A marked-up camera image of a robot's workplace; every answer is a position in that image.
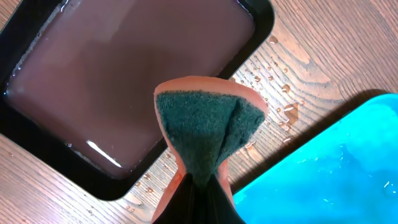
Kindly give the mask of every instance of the black tray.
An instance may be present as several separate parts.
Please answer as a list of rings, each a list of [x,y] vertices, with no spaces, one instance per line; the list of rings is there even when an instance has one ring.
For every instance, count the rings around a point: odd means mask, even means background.
[[[65,0],[23,0],[0,33],[0,90],[5,90],[13,69],[38,35],[53,10]],[[266,40],[274,26],[274,11],[268,0],[239,0],[255,22],[248,43],[218,75],[228,79]],[[166,149],[162,139],[123,179],[111,179],[70,150],[63,141],[39,128],[33,121],[11,108],[0,97],[0,133],[16,142],[59,173],[101,200],[123,197]]]

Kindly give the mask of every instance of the blue plastic tub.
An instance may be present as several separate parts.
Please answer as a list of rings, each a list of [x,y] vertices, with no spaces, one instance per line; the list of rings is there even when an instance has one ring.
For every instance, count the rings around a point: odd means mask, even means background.
[[[246,223],[398,223],[398,95],[369,100],[234,201]]]

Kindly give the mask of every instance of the wooden table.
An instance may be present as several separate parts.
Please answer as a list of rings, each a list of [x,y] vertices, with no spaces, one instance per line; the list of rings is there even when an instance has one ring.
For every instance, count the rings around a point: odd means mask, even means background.
[[[0,0],[0,27],[17,3]],[[398,91],[396,0],[272,3],[272,37],[233,77],[270,105],[252,144],[231,156],[233,190],[366,99]],[[0,222],[149,222],[175,170],[166,151],[124,198],[102,202],[0,136]]]

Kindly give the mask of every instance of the brown liquid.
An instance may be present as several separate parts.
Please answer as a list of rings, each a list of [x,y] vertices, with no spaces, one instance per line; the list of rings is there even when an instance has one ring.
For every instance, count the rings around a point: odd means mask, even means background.
[[[154,88],[217,76],[253,31],[234,0],[70,0],[11,80],[9,102],[123,178],[162,137]]]

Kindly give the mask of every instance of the green scouring pad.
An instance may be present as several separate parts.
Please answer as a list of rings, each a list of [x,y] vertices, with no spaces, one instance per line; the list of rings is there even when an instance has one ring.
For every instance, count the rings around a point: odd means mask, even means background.
[[[206,187],[218,166],[243,147],[265,120],[240,96],[205,91],[165,91],[156,96],[165,133],[187,173]]]

